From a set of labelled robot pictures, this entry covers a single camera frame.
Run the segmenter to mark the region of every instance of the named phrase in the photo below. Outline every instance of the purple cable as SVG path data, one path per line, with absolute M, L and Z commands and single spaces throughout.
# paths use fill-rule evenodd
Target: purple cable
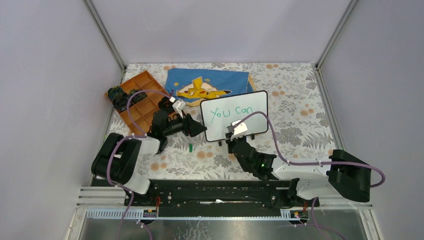
M 134 124 L 134 126 L 141 132 L 141 134 L 144 136 L 146 133 L 145 133 L 145 131 L 143 131 L 142 130 L 142 128 L 141 127 L 139 127 L 139 125 L 136 123 L 136 121 L 134 121 L 134 118 L 131 116 L 131 113 L 130 113 L 130 103 L 131 103 L 131 99 L 133 99 L 134 98 L 134 96 L 135 95 L 137 95 L 137 94 L 141 94 L 141 93 L 146 93 L 146 92 L 149 92 L 149 93 L 157 93 L 157 94 L 161 94 L 161 95 L 163 95 L 163 96 L 165 96 L 165 97 L 167 97 L 167 98 L 171 98 L 170 96 L 168 96 L 168 95 L 166 95 L 165 93 L 163 93 L 163 92 L 161 92 L 161 91 L 156 91 L 156 90 L 141 90 L 141 91 L 138 91 L 138 92 L 136 92 L 136 93 L 134 93 L 133 95 L 131 95 L 130 97 L 129 97 L 129 99 L 128 99 L 128 102 L 126 103 L 126 113 L 128 114 L 128 117 L 129 117 L 129 119 L 131 120 L 131 122 Z
M 168 96 L 168 95 L 166 95 L 165 93 L 163 93 L 163 92 L 160 92 L 160 91 L 156 91 L 156 90 L 141 90 L 141 91 L 138 91 L 138 92 L 136 92 L 136 93 L 134 93 L 133 95 L 131 95 L 130 97 L 129 97 L 129 99 L 128 99 L 128 102 L 126 103 L 126 112 L 128 113 L 128 116 L 129 116 L 129 119 L 131 119 L 131 122 L 135 125 L 135 127 L 137 127 L 137 129 L 138 130 L 140 130 L 140 132 L 142 133 L 142 135 L 129 135 L 129 136 L 125 136 L 125 137 L 123 137 L 117 144 L 116 144 L 116 146 L 115 146 L 115 148 L 113 149 L 113 151 L 112 151 L 112 154 L 110 154 L 110 157 L 109 157 L 109 162 L 107 163 L 107 169 L 106 169 L 106 178 L 107 178 L 107 182 L 110 184 L 110 185 L 112 185 L 112 186 L 115 186 L 115 184 L 114 184 L 114 182 L 112 181 L 112 179 L 111 179 L 111 166 L 112 166 L 112 160 L 114 159 L 114 155 L 117 153 L 117 151 L 118 151 L 118 149 L 119 149 L 119 147 L 121 146 L 121 144 L 125 141 L 125 140 L 127 140 L 127 139 L 130 139 L 130 138 L 145 138 L 146 136 L 145 136 L 145 132 L 137 125 L 137 123 L 134 121 L 134 119 L 133 119 L 133 117 L 131 116 L 131 113 L 130 113 L 130 103 L 131 103 L 131 99 L 133 99 L 133 97 L 135 96 L 135 95 L 137 95 L 137 94 L 141 94 L 141 93 L 145 93 L 145 92 L 152 92 L 152 93 L 158 93 L 158 94 L 161 94 L 161 95 L 164 95 L 165 97 L 170 97 L 170 96 Z M 128 210 L 130 209 L 130 207 L 131 207 L 131 204 L 133 203 L 133 200 L 134 200 L 134 192 L 131 190 L 131 189 L 129 189 L 129 188 L 127 188 L 127 187 L 125 187 L 125 186 L 123 186 L 123 185 L 121 185 L 121 184 L 119 184 L 119 187 L 121 187 L 122 189 L 124 189 L 124 190 L 127 190 L 128 192 L 130 192 L 131 193 L 131 199 L 129 200 L 129 203 L 128 203 L 128 206 L 126 207 L 126 209 L 125 209 L 125 211 L 124 211 L 124 213 L 123 213 L 123 215 L 122 215 L 122 218 L 120 219 L 120 222 L 119 222 L 119 227 L 118 227 L 118 232 L 117 232 L 117 235 L 116 235 L 116 239 L 117 240 L 119 240 L 119 235 L 120 235 L 120 232 L 121 232 L 121 227 L 122 227 L 122 223 L 124 222 L 124 218 L 125 218 L 125 216 L 127 215 L 127 212 L 128 212 Z M 146 226 L 146 229 L 147 229 L 147 231 L 148 231 L 148 234 L 149 234 L 149 236 L 150 236 L 150 240 L 152 240 L 153 239 L 153 237 L 152 237 L 152 232 L 150 231 L 150 229 L 149 229 L 149 227 L 147 227 L 147 225 L 145 225 Z
M 112 154 L 110 155 L 110 157 L 109 157 L 109 162 L 107 163 L 107 169 L 106 169 L 106 178 L 107 178 L 107 182 L 110 184 L 110 185 L 112 185 L 112 186 L 115 186 L 115 184 L 114 184 L 114 182 L 112 181 L 112 179 L 111 179 L 111 166 L 112 166 L 112 160 L 114 159 L 114 155 L 115 154 L 117 154 L 117 151 L 118 151 L 118 149 L 119 149 L 119 147 L 121 146 L 121 144 L 125 141 L 125 140 L 127 140 L 127 139 L 130 139 L 130 138 L 132 138 L 132 137 L 134 137 L 134 138 L 145 138 L 146 136 L 140 136 L 140 135 L 128 135 L 128 136 L 125 136 L 125 137 L 123 137 L 117 144 L 116 144 L 116 146 L 115 146 L 115 148 L 113 149 L 113 151 L 112 151 Z
M 152 231 L 150 230 L 150 228 L 147 226 L 147 224 L 142 223 L 143 228 L 147 229 L 148 235 L 150 237 L 150 240 L 153 240 L 153 234 Z
M 323 231 L 321 231 L 320 226 L 318 225 L 317 221 L 315 220 L 315 214 L 314 214 L 314 206 L 315 206 L 315 202 L 317 201 L 318 197 L 315 197 L 312 201 L 312 206 L 310 207 L 310 215 L 312 216 L 312 221 L 316 226 L 316 229 L 318 229 L 319 233 L 327 240 L 330 240 L 324 233 Z
M 319 225 L 319 224 L 314 224 L 314 223 L 307 223 L 306 225 L 303 224 L 303 223 L 296 224 L 296 227 L 297 228 L 298 227 L 317 227 L 317 226 L 319 226 L 320 228 L 325 229 L 327 231 L 333 232 L 333 233 L 337 234 L 341 239 L 346 240 L 346 238 L 340 232 L 336 231 L 333 228 L 327 227 L 327 226 L 323 226 L 323 225 Z M 293 225 L 284 225 L 284 226 L 281 226 L 281 227 L 282 228 L 294 228 Z
M 127 212 L 130 209 L 131 204 L 133 203 L 133 200 L 134 200 L 134 192 L 131 191 L 131 199 L 129 200 L 128 206 L 126 207 L 126 209 L 123 212 L 123 215 L 122 215 L 122 217 L 120 218 L 120 221 L 119 221 L 118 232 L 116 233 L 116 240 L 119 240 L 119 235 L 121 233 L 122 223 L 124 222 L 124 218 L 127 215 Z
M 251 116 L 256 115 L 256 114 L 262 114 L 266 118 L 266 121 L 268 122 L 269 127 L 271 128 L 272 137 L 274 138 L 275 149 L 277 150 L 278 156 L 286 164 L 289 164 L 289 165 L 291 164 L 291 165 L 294 165 L 294 166 L 319 166 L 321 164 L 321 165 L 350 165 L 350 166 L 362 167 L 362 168 L 367 168 L 367 169 L 374 170 L 374 171 L 376 171 L 377 173 L 379 173 L 381 175 L 381 181 L 378 182 L 378 183 L 376 183 L 376 184 L 372 184 L 370 186 L 371 188 L 375 188 L 375 187 L 381 186 L 386 181 L 386 176 L 385 176 L 385 174 L 380 169 L 376 168 L 375 166 L 370 166 L 370 165 L 367 165 L 367 164 L 362 164 L 362 163 L 357 163 L 357 162 L 348 162 L 348 161 L 323 161 L 321 163 L 319 163 L 319 162 L 293 162 L 293 161 L 288 162 L 283 157 L 283 155 L 281 154 L 281 152 L 280 152 L 280 150 L 278 148 L 276 133 L 274 131 L 274 128 L 273 128 L 273 125 L 271 124 L 270 119 L 268 118 L 268 116 L 265 113 L 263 113 L 261 111 L 255 111 L 255 112 L 247 115 L 245 118 L 243 118 L 237 124 L 235 124 L 234 125 L 234 128 L 237 127 L 242 122 L 246 121 Z

